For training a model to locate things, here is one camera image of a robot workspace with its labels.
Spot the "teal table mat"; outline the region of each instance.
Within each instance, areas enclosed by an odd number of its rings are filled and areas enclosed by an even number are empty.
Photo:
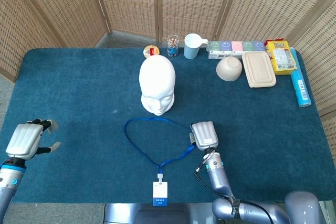
[[[218,61],[208,60],[204,49],[194,60],[181,51],[170,59],[175,102],[163,117],[185,126],[214,122],[237,198],[281,201],[293,190],[310,191],[320,200],[336,197],[336,172],[316,105],[298,107],[290,76],[277,76],[272,88],[252,89],[244,71],[237,81],[221,80]],[[152,202],[157,169],[123,132],[128,119],[153,116],[140,101],[142,52],[46,48],[26,54],[0,133],[2,158],[17,124],[35,118],[59,124],[54,134],[45,133],[41,146],[62,145],[26,162],[15,202]],[[163,122],[132,122],[129,135],[157,163],[178,157],[190,144],[188,130]],[[193,177],[202,158],[195,149],[164,167],[170,203],[217,197]],[[200,176],[209,184],[205,169]]]

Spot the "yellow snack package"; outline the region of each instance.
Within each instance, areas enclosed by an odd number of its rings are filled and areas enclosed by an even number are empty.
[[[290,74],[297,69],[296,62],[285,40],[271,40],[265,42],[265,50],[271,59],[274,73],[277,75]]]

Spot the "blue box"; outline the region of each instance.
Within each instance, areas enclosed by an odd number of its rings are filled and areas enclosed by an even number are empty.
[[[221,41],[221,50],[222,51],[232,51],[231,41]]]
[[[266,51],[264,42],[254,41],[254,51]]]
[[[308,90],[306,84],[303,79],[303,75],[301,72],[300,64],[298,57],[296,55],[295,48],[291,47],[290,52],[293,55],[293,58],[296,62],[297,69],[295,69],[292,73],[290,73],[290,77],[292,79],[292,83],[295,89],[296,98],[298,100],[299,107],[307,107],[311,105],[311,99],[308,94]]]

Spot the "white mug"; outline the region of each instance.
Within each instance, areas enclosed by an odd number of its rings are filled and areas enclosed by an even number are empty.
[[[184,38],[184,57],[192,60],[195,59],[199,48],[202,44],[206,44],[206,50],[209,50],[209,41],[202,39],[198,34],[188,34]]]

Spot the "robotic arm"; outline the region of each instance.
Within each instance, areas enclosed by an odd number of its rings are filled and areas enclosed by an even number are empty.
[[[19,124],[13,133],[6,149],[9,158],[0,167],[0,224],[3,223],[26,171],[26,160],[33,158],[36,154],[53,152],[61,145],[61,142],[56,142],[51,147],[39,147],[40,138],[46,129],[52,133],[58,129],[58,125],[53,120],[35,119]]]
[[[325,224],[318,199],[306,191],[294,191],[286,196],[288,213],[275,204],[236,199],[226,177],[221,155],[216,151],[218,138],[213,122],[192,124],[191,128],[198,149],[204,152],[203,162],[194,175],[209,190],[221,196],[212,206],[217,218],[241,219],[259,224]],[[204,165],[212,189],[197,174]]]

